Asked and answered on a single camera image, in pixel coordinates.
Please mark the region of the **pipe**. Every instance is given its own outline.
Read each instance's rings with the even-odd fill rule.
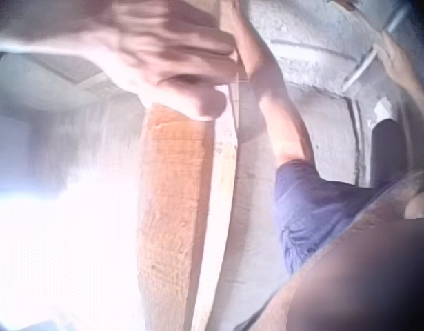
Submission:
[[[395,29],[397,29],[397,27],[400,25],[400,23],[406,18],[410,10],[410,3],[406,3],[405,5],[403,5],[399,10],[397,10],[396,14],[385,26],[384,30],[387,30],[389,33],[393,33]],[[362,74],[369,68],[376,56],[376,51],[374,49],[371,49],[368,55],[363,58],[360,66],[351,74],[349,78],[347,78],[346,82],[342,86],[342,92],[345,93],[348,88],[350,88],[350,86],[354,84],[360,76],[362,76]]]

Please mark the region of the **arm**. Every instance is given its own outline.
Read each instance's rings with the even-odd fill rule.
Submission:
[[[383,62],[388,76],[411,96],[424,122],[424,90],[406,51],[386,32],[383,32],[383,43],[384,47],[374,45],[378,57]]]
[[[214,87],[236,74],[234,40],[182,0],[3,2],[0,51],[83,57],[146,103],[194,119],[224,110],[225,96]]]
[[[288,97],[276,59],[245,17],[241,0],[225,0],[221,5],[229,12],[236,46],[267,122],[278,166],[293,160],[314,164],[310,136]]]

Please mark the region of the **hand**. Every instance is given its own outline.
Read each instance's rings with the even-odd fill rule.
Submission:
[[[374,44],[373,47],[383,62],[388,76],[407,90],[415,88],[419,82],[406,51],[397,45],[387,32],[383,32],[382,37],[385,47],[378,44]]]
[[[83,57],[121,88],[178,110],[192,119],[217,118],[237,66],[234,39],[214,19],[182,0],[113,2],[87,20]]]

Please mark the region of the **blue sleeve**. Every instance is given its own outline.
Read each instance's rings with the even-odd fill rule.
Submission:
[[[372,189],[322,179],[305,161],[282,165],[276,174],[275,214],[289,273],[340,236],[373,196]]]

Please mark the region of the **wooden beam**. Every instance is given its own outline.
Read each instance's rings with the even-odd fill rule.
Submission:
[[[208,217],[214,123],[151,109],[141,146],[139,289],[146,327],[191,328]]]
[[[234,118],[235,102],[228,86],[220,87],[228,97],[227,108],[216,120],[210,212],[205,235],[201,276],[192,331],[204,331],[212,312],[227,247],[232,216],[238,141]]]
[[[188,2],[219,13],[217,0]],[[205,330],[212,311],[232,211],[239,121],[237,83],[220,89],[228,106],[216,122],[194,122],[157,106],[143,128],[138,266],[152,331]]]

